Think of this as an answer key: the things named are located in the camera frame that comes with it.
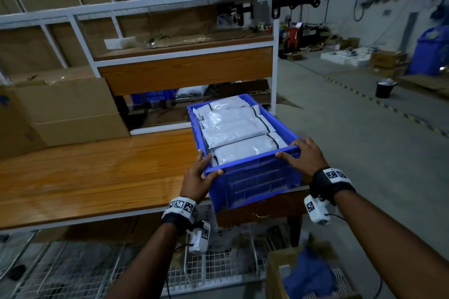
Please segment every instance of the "forearm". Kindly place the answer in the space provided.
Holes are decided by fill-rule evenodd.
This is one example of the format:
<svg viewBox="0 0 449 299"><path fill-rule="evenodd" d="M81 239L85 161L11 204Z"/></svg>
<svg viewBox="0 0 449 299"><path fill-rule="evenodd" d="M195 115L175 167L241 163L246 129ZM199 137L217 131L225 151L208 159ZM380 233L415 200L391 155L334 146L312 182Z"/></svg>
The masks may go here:
<svg viewBox="0 0 449 299"><path fill-rule="evenodd" d="M340 191L334 199L397 298L449 298L449 263L429 245L353 191Z"/></svg>
<svg viewBox="0 0 449 299"><path fill-rule="evenodd" d="M177 240L174 225L161 225L105 299L159 298Z"/></svg>

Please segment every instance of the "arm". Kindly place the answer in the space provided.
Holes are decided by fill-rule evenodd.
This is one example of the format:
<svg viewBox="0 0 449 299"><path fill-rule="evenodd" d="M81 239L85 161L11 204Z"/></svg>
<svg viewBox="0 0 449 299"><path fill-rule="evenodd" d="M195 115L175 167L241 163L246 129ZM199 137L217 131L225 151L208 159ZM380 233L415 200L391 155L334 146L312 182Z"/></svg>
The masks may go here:
<svg viewBox="0 0 449 299"><path fill-rule="evenodd" d="M310 138L292 144L301 149L300 158L281 152L276 157L309 177L329 167ZM413 232L352 190L334 192L332 186L311 186L310 192L315 198L320 195L335 201L374 268L397 298L449 298L449 263Z"/></svg>
<svg viewBox="0 0 449 299"><path fill-rule="evenodd" d="M220 169L202 179L201 174L212 155L204 160L202 157L203 153L199 150L194 165L185 172L180 192L180 196L197 204L205 198L214 179L223 174ZM159 298L178 238L178 229L174 224L160 225L125 273L110 288L105 299Z"/></svg>

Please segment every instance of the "blue cloth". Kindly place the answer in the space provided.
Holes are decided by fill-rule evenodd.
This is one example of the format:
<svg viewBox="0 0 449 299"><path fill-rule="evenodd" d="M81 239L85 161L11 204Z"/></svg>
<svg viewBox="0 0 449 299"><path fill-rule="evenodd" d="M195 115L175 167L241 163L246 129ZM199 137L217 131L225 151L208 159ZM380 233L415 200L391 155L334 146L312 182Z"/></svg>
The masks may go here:
<svg viewBox="0 0 449 299"><path fill-rule="evenodd" d="M300 253L296 267L282 282L290 299L301 299L312 292L318 298L324 297L337 289L335 275L328 263L310 247Z"/></svg>

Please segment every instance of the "drawer handle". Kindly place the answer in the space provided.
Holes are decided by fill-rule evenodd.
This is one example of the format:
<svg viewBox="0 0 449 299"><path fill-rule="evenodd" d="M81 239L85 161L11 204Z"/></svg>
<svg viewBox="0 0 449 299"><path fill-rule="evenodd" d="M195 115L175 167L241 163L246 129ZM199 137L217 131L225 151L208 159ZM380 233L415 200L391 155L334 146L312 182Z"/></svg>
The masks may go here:
<svg viewBox="0 0 449 299"><path fill-rule="evenodd" d="M268 214L268 215L262 215L262 216L260 216L260 215L257 215L256 213L253 213L255 216L257 216L259 219L266 219L267 217L270 217L270 214Z"/></svg>

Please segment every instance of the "red object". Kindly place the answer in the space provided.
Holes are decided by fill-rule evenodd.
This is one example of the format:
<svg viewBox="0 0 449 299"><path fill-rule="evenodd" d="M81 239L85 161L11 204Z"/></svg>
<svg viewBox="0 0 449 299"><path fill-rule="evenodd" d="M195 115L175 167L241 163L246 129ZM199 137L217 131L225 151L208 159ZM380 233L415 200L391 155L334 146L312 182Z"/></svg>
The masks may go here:
<svg viewBox="0 0 449 299"><path fill-rule="evenodd" d="M300 38L301 38L300 28L289 28L287 29L288 40L287 48L293 47L294 49L299 49Z"/></svg>

